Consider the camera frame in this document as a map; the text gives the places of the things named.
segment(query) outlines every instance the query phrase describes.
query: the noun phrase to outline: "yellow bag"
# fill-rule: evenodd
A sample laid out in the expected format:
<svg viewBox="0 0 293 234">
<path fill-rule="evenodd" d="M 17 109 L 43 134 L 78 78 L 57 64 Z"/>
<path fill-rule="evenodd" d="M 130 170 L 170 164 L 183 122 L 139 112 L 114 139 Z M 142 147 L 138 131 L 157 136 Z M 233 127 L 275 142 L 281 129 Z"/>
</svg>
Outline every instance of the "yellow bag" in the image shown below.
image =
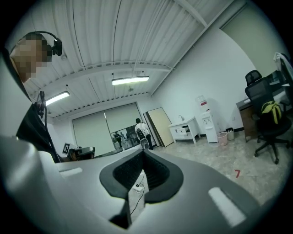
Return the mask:
<svg viewBox="0 0 293 234">
<path fill-rule="evenodd" d="M 275 101 L 266 102 L 264 105 L 262 105 L 261 114 L 263 115 L 268 113 L 272 113 L 274 123 L 278 124 L 279 120 L 282 118 L 280 105 Z"/>
</svg>

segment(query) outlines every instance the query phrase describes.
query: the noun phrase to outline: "red mark on floor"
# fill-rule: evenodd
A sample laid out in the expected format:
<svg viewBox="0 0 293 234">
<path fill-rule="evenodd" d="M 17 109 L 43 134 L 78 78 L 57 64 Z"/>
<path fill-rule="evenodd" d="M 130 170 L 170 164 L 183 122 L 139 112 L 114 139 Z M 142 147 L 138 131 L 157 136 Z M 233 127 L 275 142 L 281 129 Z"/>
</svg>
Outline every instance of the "red mark on floor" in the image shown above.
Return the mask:
<svg viewBox="0 0 293 234">
<path fill-rule="evenodd" d="M 234 170 L 237 172 L 237 175 L 236 175 L 236 179 L 239 177 L 239 174 L 240 174 L 240 170 Z"/>
</svg>

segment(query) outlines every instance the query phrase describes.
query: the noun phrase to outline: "pink bin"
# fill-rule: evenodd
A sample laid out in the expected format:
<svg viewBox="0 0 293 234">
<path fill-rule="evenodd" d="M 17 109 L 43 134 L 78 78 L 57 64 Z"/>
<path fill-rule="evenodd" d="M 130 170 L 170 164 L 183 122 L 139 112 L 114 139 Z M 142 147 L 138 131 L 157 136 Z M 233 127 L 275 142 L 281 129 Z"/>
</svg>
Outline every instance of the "pink bin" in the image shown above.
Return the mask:
<svg viewBox="0 0 293 234">
<path fill-rule="evenodd" d="M 222 132 L 217 134 L 219 145 L 224 146 L 227 144 L 227 132 Z"/>
</svg>

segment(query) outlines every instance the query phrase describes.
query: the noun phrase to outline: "trash can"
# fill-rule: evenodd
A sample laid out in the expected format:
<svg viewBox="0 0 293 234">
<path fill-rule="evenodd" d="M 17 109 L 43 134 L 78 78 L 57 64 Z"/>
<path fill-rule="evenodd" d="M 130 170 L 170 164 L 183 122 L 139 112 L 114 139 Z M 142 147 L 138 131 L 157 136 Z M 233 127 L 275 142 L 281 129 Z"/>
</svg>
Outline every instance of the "trash can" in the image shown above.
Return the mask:
<svg viewBox="0 0 293 234">
<path fill-rule="evenodd" d="M 234 140 L 234 129 L 233 128 L 227 128 L 226 132 L 228 134 L 227 138 L 229 141 Z"/>
<path fill-rule="evenodd" d="M 227 144 L 227 134 L 227 132 L 221 132 L 217 134 L 219 145 L 224 146 Z"/>
</svg>

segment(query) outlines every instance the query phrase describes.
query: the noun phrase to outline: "black office chair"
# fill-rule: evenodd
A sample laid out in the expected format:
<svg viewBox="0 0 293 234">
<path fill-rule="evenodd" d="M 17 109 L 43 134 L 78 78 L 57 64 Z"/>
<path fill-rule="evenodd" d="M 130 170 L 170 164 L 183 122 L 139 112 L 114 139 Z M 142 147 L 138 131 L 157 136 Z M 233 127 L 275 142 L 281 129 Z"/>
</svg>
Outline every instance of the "black office chair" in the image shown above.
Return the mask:
<svg viewBox="0 0 293 234">
<path fill-rule="evenodd" d="M 245 76 L 247 86 L 262 78 L 258 70 L 252 70 Z"/>
<path fill-rule="evenodd" d="M 291 127 L 292 123 L 286 116 L 283 115 L 279 121 L 279 124 L 272 124 L 270 120 L 261 115 L 262 105 L 268 101 L 274 100 L 270 86 L 265 79 L 260 79 L 250 84 L 245 88 L 245 93 L 251 100 L 255 114 L 257 115 L 254 119 L 257 120 L 257 127 L 262 135 L 262 137 L 258 137 L 257 142 L 259 142 L 259 140 L 266 141 L 265 144 L 255 151 L 255 157 L 258 156 L 258 152 L 260 150 L 268 145 L 271 145 L 276 156 L 275 164 L 278 164 L 279 159 L 275 143 L 286 143 L 287 148 L 289 148 L 290 142 L 287 140 L 277 139 L 276 137 L 285 133 Z"/>
</svg>

